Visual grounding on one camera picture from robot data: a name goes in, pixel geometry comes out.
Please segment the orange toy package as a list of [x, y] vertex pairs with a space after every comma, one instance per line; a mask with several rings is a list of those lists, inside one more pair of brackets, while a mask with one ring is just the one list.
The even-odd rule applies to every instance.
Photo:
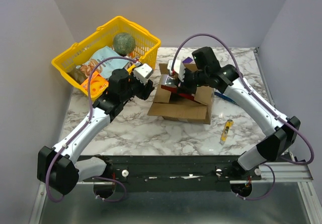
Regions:
[[95, 71], [90, 82], [91, 97], [93, 98], [94, 96], [98, 96], [100, 93], [102, 93], [108, 84], [108, 81]]

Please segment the yellow utility knife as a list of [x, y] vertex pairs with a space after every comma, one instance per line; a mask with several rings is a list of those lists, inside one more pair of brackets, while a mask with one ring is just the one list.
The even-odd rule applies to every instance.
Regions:
[[233, 125], [233, 120], [229, 119], [226, 121], [224, 129], [223, 129], [221, 137], [220, 137], [220, 144], [224, 144], [226, 142], [228, 132], [229, 132], [230, 128], [232, 127], [232, 125]]

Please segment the dark red snack packet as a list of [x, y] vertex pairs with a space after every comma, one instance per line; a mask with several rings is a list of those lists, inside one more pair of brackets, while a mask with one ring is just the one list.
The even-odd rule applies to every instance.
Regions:
[[161, 75], [160, 87], [173, 94], [195, 102], [196, 88], [189, 88], [184, 85], [178, 78], [173, 78], [167, 74]]

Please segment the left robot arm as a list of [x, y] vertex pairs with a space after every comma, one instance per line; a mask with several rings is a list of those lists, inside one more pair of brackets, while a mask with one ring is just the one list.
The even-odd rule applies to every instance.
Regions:
[[147, 65], [136, 67], [132, 72], [116, 69], [112, 72], [108, 87], [91, 104], [82, 122], [63, 140], [53, 147], [44, 146], [38, 152], [37, 178], [46, 189], [54, 189], [67, 195], [76, 183], [91, 177], [107, 181], [112, 174], [108, 161], [91, 157], [80, 161], [79, 157], [92, 139], [123, 110], [134, 97], [146, 100], [154, 90], [150, 76], [153, 69]]

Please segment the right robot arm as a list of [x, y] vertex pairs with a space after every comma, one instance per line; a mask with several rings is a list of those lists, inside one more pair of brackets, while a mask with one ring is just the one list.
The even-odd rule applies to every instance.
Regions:
[[235, 66], [220, 66], [210, 47], [197, 49], [192, 55], [196, 71], [187, 69], [179, 60], [171, 66], [170, 72], [177, 73], [179, 78], [178, 89], [193, 92], [197, 87], [209, 86], [219, 90], [242, 107], [266, 136], [234, 161], [232, 175], [244, 179], [255, 166], [279, 158], [295, 142], [300, 120], [295, 116], [289, 118], [271, 106], [238, 75]]

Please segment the brown cardboard express box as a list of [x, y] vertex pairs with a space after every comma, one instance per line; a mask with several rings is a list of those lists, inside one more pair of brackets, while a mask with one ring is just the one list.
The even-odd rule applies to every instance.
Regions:
[[210, 124], [214, 89], [198, 87], [194, 100], [186, 99], [161, 88], [159, 81], [149, 116], [159, 116], [166, 120], [189, 123]]

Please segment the yellow plastic shopping basket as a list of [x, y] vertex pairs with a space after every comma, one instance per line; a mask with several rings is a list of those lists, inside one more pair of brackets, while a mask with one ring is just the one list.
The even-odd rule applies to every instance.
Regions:
[[88, 95], [86, 83], [93, 68], [108, 57], [117, 56], [113, 40], [117, 34], [128, 33], [135, 39], [135, 48], [129, 58], [138, 57], [139, 62], [155, 68], [157, 50], [161, 41], [147, 29], [122, 16], [116, 16], [99, 26], [95, 33], [52, 60], [52, 65], [75, 88]]

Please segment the purple long box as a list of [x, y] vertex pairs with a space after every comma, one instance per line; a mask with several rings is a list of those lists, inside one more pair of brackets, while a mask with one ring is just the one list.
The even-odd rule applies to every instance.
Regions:
[[183, 64], [189, 64], [189, 63], [192, 63], [194, 60], [192, 59], [192, 58], [190, 58], [190, 57], [187, 57], [186, 59], [184, 59], [183, 61], [182, 61], [182, 63]]

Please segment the green melon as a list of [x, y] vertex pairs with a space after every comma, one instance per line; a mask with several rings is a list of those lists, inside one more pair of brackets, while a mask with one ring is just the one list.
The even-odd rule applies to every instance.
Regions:
[[113, 48], [120, 55], [128, 55], [136, 48], [135, 38], [126, 32], [118, 33], [113, 39]]

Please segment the blue white product box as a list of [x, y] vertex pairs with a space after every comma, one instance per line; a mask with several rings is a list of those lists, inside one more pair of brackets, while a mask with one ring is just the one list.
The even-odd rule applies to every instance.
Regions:
[[232, 104], [235, 104], [235, 105], [238, 105], [234, 100], [232, 100], [231, 98], [227, 97], [226, 95], [220, 93], [220, 92], [214, 92], [214, 95], [225, 100], [225, 101], [228, 101]]

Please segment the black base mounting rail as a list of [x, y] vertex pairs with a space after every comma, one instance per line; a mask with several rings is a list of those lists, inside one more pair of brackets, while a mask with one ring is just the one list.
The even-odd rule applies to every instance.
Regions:
[[286, 162], [235, 166], [236, 156], [81, 156], [79, 180], [92, 182], [99, 197], [130, 192], [234, 191], [249, 196], [257, 181], [279, 180]]

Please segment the light blue snack bag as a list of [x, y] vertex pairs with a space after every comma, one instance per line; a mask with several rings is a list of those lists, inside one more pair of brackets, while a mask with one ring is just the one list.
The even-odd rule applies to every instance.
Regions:
[[[84, 64], [77, 66], [81, 72], [85, 74], [86, 77], [89, 77], [90, 73], [92, 72], [93, 68], [98, 65], [101, 61], [106, 58], [119, 56], [112, 48], [105, 46], [99, 50], [97, 50], [88, 61]], [[127, 65], [130, 63], [128, 60], [124, 59], [112, 59], [103, 62], [97, 69], [98, 72], [103, 78], [108, 79], [112, 71], [115, 69], [126, 68]]]

